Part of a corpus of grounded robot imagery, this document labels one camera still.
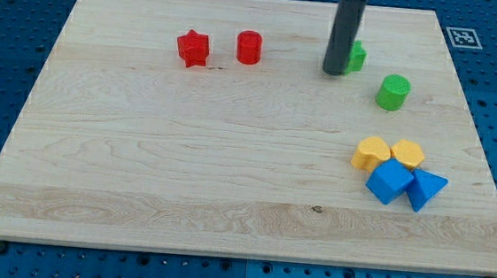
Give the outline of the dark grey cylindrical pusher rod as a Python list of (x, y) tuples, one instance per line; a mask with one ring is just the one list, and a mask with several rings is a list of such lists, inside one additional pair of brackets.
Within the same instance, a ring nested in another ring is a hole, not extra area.
[(367, 0), (339, 0), (322, 63), (328, 75), (343, 75), (350, 62)]

